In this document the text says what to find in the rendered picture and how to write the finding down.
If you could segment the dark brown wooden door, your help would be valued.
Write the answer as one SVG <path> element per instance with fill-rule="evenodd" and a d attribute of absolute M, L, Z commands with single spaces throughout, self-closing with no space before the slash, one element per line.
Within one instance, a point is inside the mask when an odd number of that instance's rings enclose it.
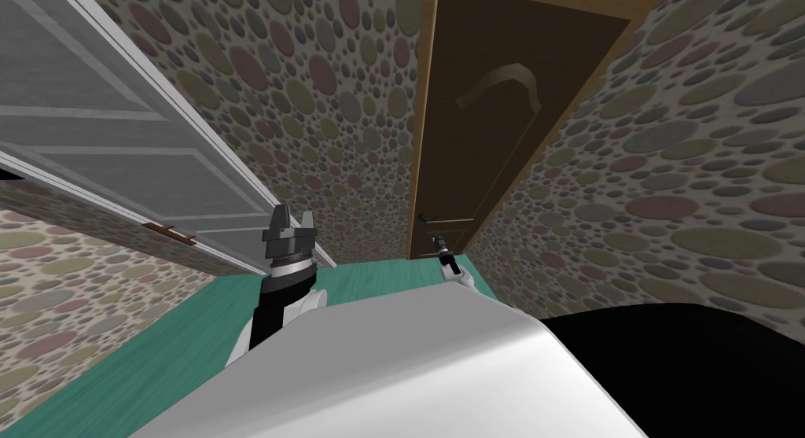
<path fill-rule="evenodd" d="M 652 0 L 431 0 L 408 256 L 465 250 Z M 423 223 L 418 213 L 438 216 Z"/>

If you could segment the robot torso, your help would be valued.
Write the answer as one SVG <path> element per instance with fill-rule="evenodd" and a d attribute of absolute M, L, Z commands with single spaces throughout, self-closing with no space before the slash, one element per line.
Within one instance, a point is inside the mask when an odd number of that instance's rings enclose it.
<path fill-rule="evenodd" d="M 456 283 L 303 312 L 130 438 L 647 438 L 537 319 Z"/>

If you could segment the white panelled door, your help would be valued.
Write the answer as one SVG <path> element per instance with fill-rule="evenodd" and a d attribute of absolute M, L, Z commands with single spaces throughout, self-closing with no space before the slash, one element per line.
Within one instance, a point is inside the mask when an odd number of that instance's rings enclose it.
<path fill-rule="evenodd" d="M 0 168 L 269 269 L 277 199 L 95 0 L 0 0 Z"/>

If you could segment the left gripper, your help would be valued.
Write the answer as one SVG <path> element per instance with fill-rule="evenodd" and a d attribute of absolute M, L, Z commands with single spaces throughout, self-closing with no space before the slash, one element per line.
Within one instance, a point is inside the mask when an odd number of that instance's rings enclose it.
<path fill-rule="evenodd" d="M 315 247 L 313 212 L 303 213 L 300 227 L 291 227 L 290 218 L 287 204 L 277 204 L 274 207 L 270 227 L 262 233 L 262 241 L 266 244 L 265 258 L 275 259 L 311 252 Z"/>

